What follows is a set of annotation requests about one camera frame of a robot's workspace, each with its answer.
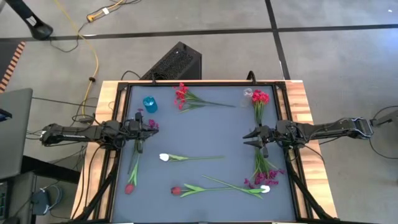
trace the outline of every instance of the table leg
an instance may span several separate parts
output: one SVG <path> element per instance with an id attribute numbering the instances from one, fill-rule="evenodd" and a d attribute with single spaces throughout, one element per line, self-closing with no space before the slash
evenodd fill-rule
<path id="1" fill-rule="evenodd" d="M 80 178 L 80 173 L 75 170 L 24 156 L 22 159 L 21 173 L 30 171 L 42 177 L 49 177 L 73 184 L 78 184 Z"/>

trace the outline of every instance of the wooden table edge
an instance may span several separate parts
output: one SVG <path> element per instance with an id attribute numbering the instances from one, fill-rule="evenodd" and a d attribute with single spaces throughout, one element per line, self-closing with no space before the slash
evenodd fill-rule
<path id="1" fill-rule="evenodd" d="M 251 80 L 157 80 L 157 83 L 192 83 L 192 82 L 247 82 L 248 85 L 252 83 Z M 302 80 L 258 80 L 258 83 L 270 83 L 270 82 L 285 82 L 287 87 L 287 96 L 289 99 L 289 106 L 292 112 L 293 120 L 301 123 L 313 123 L 310 107 L 307 100 L 307 95 L 305 93 L 304 84 Z M 118 83 L 152 83 L 151 80 L 123 80 L 123 81 L 104 81 L 101 86 L 101 92 L 98 98 L 98 104 L 96 109 L 96 119 L 99 122 L 110 120 L 112 117 L 114 99 L 116 97 L 116 90 Z M 282 117 L 287 119 L 285 105 L 283 102 L 283 97 L 281 95 L 281 91 L 278 92 L 279 102 L 282 110 Z M 120 104 L 118 114 L 121 114 L 123 110 L 123 104 Z M 311 141 L 308 144 L 314 150 L 320 152 L 320 147 L 318 141 Z M 82 210 L 83 205 L 85 204 L 86 197 L 86 187 L 87 187 L 87 177 L 88 177 L 88 164 L 93 157 L 95 149 L 98 147 L 97 143 L 89 143 L 86 156 L 85 156 L 85 169 L 82 173 L 85 173 L 85 188 L 83 191 L 83 198 L 81 200 L 80 206 L 76 212 L 76 216 L 78 216 Z M 323 209 L 331 216 L 336 217 L 336 209 L 333 203 L 333 197 L 331 195 L 330 186 L 328 177 L 326 175 L 325 166 L 322 160 L 311 150 L 303 148 L 300 151 L 300 155 L 302 157 L 302 164 L 305 174 L 305 180 L 307 182 L 307 187 L 317 202 L 323 207 Z M 91 165 L 91 175 L 90 175 L 90 188 L 88 189 L 87 201 L 90 202 L 94 194 L 98 190 L 101 168 L 103 165 L 103 157 L 104 150 L 99 150 L 95 158 L 93 159 L 93 163 Z M 81 187 L 82 187 L 83 175 L 80 176 L 80 181 L 78 184 L 78 188 L 76 191 L 75 201 L 73 204 L 72 214 L 76 210 L 78 202 L 81 197 Z M 305 213 L 305 205 L 302 194 L 299 189 L 297 190 L 298 202 L 300 207 L 300 213 L 302 217 L 307 217 Z M 99 213 L 99 217 L 103 218 L 106 209 L 106 202 L 108 201 L 108 192 L 106 192 L 101 201 L 101 209 Z"/>

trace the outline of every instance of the blue cup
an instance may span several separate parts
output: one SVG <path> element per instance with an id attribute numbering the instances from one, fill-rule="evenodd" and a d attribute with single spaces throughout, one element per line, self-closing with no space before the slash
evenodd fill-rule
<path id="1" fill-rule="evenodd" d="M 157 111 L 157 104 L 153 96 L 147 96 L 142 101 L 148 113 L 155 113 Z"/>

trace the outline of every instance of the gray mat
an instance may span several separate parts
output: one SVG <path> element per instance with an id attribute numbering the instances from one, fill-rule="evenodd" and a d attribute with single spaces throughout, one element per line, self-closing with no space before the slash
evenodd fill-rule
<path id="1" fill-rule="evenodd" d="M 239 102 L 246 86 L 191 87 L 198 96 L 214 102 L 227 103 L 237 108 L 207 107 L 179 113 L 173 104 L 175 93 L 171 87 L 132 88 L 129 118 L 142 99 L 152 95 L 158 111 L 144 119 L 159 123 L 159 132 L 144 144 L 140 156 L 137 187 L 131 195 L 124 194 L 134 142 L 129 141 L 122 151 L 121 166 L 114 200 L 112 222 L 243 222 L 263 220 L 294 220 L 292 196 L 287 175 L 278 176 L 279 185 L 271 187 L 263 199 L 239 192 L 224 190 L 201 192 L 185 198 L 174 196 L 174 186 L 192 184 L 204 188 L 224 187 L 205 179 L 208 175 L 230 184 L 243 186 L 254 167 L 254 150 L 243 144 L 242 137 L 254 129 L 253 108 L 241 108 Z M 275 126 L 277 114 L 272 88 L 259 89 L 268 93 L 270 103 L 264 110 L 263 123 Z M 270 161 L 285 169 L 282 150 L 270 144 Z M 224 159 L 167 163 L 160 153 L 181 156 L 225 156 Z"/>

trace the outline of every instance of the yellow cable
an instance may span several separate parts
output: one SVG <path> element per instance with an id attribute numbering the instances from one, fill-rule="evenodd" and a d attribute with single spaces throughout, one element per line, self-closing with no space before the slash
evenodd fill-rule
<path id="1" fill-rule="evenodd" d="M 97 53 L 94 49 L 94 47 L 88 42 L 88 40 L 85 39 L 85 37 L 83 37 L 80 33 L 79 33 L 79 29 L 77 29 L 76 24 L 73 22 L 73 20 L 70 18 L 70 16 L 68 15 L 68 13 L 63 9 L 63 7 L 61 6 L 60 2 L 58 0 L 54 0 L 54 2 L 57 4 L 58 8 L 64 13 L 64 15 L 68 18 L 70 24 L 72 25 L 73 29 L 75 30 L 76 34 L 82 38 L 86 44 L 90 47 L 91 51 L 93 52 L 94 56 L 95 56 L 95 71 L 94 74 L 91 76 L 92 78 L 95 78 L 95 76 L 97 76 L 98 73 L 98 67 L 99 67 L 99 62 L 98 62 L 98 56 Z M 85 107 L 86 107 L 86 100 L 88 98 L 88 94 L 90 92 L 90 88 L 91 88 L 91 84 L 93 83 L 93 81 L 90 80 L 90 83 L 87 86 L 87 90 L 86 90 L 86 95 L 85 98 L 83 100 L 83 117 L 85 117 Z"/>
<path id="2" fill-rule="evenodd" d="M 117 3 L 115 3 L 113 6 L 108 7 L 107 9 L 108 9 L 108 10 L 109 10 L 109 9 L 112 9 L 112 8 L 116 7 L 118 4 L 122 3 L 123 1 L 124 1 L 124 0 L 120 0 L 120 1 L 118 1 Z M 94 19 L 95 19 L 95 17 L 101 15 L 103 12 L 104 12 L 104 11 L 100 10 L 97 14 L 92 15 L 92 16 L 87 16 L 87 18 L 88 18 L 88 20 L 89 20 L 90 22 L 93 22 Z"/>

